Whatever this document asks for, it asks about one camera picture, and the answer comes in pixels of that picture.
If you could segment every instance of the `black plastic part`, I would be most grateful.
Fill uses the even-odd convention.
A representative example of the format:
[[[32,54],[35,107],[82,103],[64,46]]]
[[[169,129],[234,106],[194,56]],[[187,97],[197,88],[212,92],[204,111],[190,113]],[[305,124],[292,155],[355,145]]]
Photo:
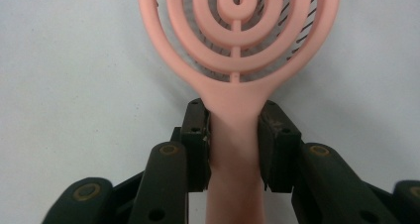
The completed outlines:
[[[371,185],[370,183],[365,182],[367,187],[374,193],[374,195],[380,200],[380,202],[395,215],[395,206],[392,200],[392,194],[382,190],[376,186]]]
[[[322,213],[319,223],[399,223],[332,148],[302,144],[300,156],[300,172]]]
[[[172,142],[181,142],[181,128],[180,127],[174,127],[172,135],[170,136],[170,140]]]
[[[291,192],[301,133],[280,107],[268,101],[259,118],[260,169],[265,188]]]
[[[180,129],[179,141],[187,151],[189,192],[202,192],[210,179],[208,116],[201,99],[192,100]]]
[[[291,203],[299,224],[322,223],[321,210],[302,176],[296,178]]]
[[[155,146],[128,223],[187,223],[186,170],[186,152],[181,144],[167,142]]]
[[[405,180],[395,185],[392,199],[402,223],[420,223],[420,181]]]
[[[44,224],[104,224],[111,223],[114,213],[109,210],[112,194],[110,181],[88,177],[68,187],[50,209]]]
[[[112,223],[120,224],[129,221],[142,177],[141,172],[114,187],[111,201],[115,216]]]

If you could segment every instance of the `circular hole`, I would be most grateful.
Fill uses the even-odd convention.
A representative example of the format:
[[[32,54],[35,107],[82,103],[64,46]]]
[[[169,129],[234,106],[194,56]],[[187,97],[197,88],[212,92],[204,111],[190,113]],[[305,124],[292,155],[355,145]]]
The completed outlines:
[[[379,223],[379,218],[369,211],[361,211],[361,217],[368,223]]]
[[[281,129],[281,132],[282,133],[290,133],[291,131],[288,128],[283,128],[283,129]]]
[[[151,221],[161,221],[164,218],[164,211],[161,209],[154,209],[149,212],[149,220]]]
[[[80,187],[78,187],[73,192],[73,198],[77,201],[87,201],[96,195],[98,195],[101,191],[101,186],[97,183],[86,183]]]
[[[178,147],[174,145],[166,145],[164,147],[161,147],[159,151],[166,156],[170,156],[178,152]]]
[[[328,149],[321,147],[321,146],[312,146],[310,148],[310,151],[320,157],[326,157],[328,155],[330,155],[330,151],[328,151]]]
[[[420,198],[420,186],[413,186],[410,188],[410,192],[411,194],[413,194],[414,196]]]

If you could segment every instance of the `hairbrush handle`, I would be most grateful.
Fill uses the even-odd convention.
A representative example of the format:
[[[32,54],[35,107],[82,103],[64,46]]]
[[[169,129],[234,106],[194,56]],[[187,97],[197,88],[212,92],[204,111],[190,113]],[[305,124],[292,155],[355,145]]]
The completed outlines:
[[[202,97],[211,112],[208,224],[264,221],[257,131],[266,96],[231,87]]]

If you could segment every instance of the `pink hairbrush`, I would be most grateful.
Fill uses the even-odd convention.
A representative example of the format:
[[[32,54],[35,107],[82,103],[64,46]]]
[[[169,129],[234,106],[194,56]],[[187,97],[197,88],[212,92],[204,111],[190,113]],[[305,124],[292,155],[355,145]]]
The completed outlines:
[[[157,0],[139,3],[157,51],[211,112],[206,222],[263,223],[259,114],[276,88],[321,47],[339,0],[216,1],[211,8],[209,0],[192,0],[194,30],[184,0],[166,0],[171,27],[198,69],[166,36]]]

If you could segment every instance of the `pink plastic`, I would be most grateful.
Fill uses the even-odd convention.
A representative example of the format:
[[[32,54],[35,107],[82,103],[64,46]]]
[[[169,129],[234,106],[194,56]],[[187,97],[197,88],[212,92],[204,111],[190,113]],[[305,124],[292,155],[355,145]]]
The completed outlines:
[[[276,88],[301,69],[321,47],[333,25],[339,0],[318,0],[311,33],[298,53],[280,69],[250,82],[241,82],[240,77],[268,66],[294,43],[305,26],[311,0],[290,0],[283,32],[268,48],[246,57],[241,57],[241,51],[260,43],[275,26],[282,0],[265,0],[261,21],[247,31],[242,31],[241,26],[252,17],[257,0],[241,0],[239,5],[233,0],[218,0],[218,12],[231,25],[231,30],[221,27],[214,20],[208,0],[193,0],[194,16],[200,31],[213,44],[230,50],[230,56],[211,51],[195,36],[183,13],[182,0],[166,1],[173,30],[188,54],[203,66],[230,75],[230,82],[221,82],[189,66],[165,36],[156,0],[139,0],[146,29],[157,51],[176,74],[200,94],[211,112],[212,176],[206,223],[263,223],[258,116]]]

